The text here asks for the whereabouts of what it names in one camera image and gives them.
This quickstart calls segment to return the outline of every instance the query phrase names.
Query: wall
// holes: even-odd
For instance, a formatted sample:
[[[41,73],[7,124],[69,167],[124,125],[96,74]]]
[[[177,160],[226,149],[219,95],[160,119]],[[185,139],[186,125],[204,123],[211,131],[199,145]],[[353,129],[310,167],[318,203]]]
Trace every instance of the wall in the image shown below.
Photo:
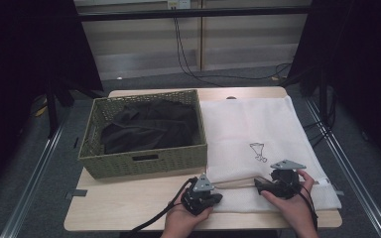
[[[75,1],[79,13],[165,10],[167,1]],[[309,5],[308,0],[192,0],[192,8]],[[179,19],[191,70],[274,65],[293,60],[306,15]],[[102,79],[179,72],[173,19],[83,23]]]

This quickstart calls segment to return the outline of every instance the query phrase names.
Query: metal bracket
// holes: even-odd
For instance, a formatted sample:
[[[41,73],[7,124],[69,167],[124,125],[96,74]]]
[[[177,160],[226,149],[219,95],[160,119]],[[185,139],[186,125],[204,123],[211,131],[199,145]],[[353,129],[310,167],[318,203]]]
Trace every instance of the metal bracket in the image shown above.
[[[67,192],[64,195],[64,199],[66,200],[72,200],[74,196],[86,196],[86,193],[88,190],[82,190],[82,189],[75,189],[73,192]]]
[[[295,169],[305,169],[306,166],[292,162],[289,160],[283,160],[282,162],[276,163],[271,166],[272,169],[276,170],[295,170]]]
[[[340,195],[340,196],[345,195],[345,194],[344,194],[344,191],[339,190],[338,186],[337,186],[335,183],[334,183],[332,186],[333,186],[333,189],[335,190],[335,193],[336,193],[337,195]]]
[[[214,186],[211,184],[206,174],[200,175],[196,184],[193,187],[193,191],[210,191],[214,190]]]

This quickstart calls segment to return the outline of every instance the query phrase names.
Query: drawing on cloth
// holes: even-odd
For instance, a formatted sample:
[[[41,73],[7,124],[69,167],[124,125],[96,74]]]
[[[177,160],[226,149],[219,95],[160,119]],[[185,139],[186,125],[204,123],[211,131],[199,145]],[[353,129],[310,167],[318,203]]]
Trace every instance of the drawing on cloth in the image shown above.
[[[256,157],[255,157],[256,160],[263,162],[263,163],[266,163],[268,161],[268,159],[266,159],[265,157],[262,156],[262,150],[264,149],[264,144],[252,143],[252,144],[250,144],[250,147],[256,153]]]

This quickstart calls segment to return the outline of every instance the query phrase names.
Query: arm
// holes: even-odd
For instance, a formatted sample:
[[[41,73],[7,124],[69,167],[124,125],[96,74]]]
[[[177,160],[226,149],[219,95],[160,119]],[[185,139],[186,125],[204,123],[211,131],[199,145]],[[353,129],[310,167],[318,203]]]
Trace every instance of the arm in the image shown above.
[[[305,171],[298,170],[298,174],[305,180],[303,186],[306,190],[302,189],[302,194],[305,197],[309,197],[308,192],[311,192],[315,181]],[[305,201],[299,195],[295,195],[288,200],[283,200],[266,190],[263,190],[261,194],[281,211],[286,221],[289,222],[299,237],[318,237],[318,233],[312,221],[311,212]]]

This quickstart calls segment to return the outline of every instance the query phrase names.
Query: white towel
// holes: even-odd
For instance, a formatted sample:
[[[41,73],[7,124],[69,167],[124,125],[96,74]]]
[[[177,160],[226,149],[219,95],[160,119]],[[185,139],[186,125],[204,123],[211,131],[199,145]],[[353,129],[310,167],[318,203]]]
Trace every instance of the white towel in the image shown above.
[[[202,101],[200,107],[212,183],[271,179],[270,166],[283,160],[305,165],[315,180],[327,180],[289,96]],[[254,186],[215,192],[223,194],[215,208],[219,212],[275,210]],[[317,210],[341,207],[330,183],[315,185],[312,197]]]

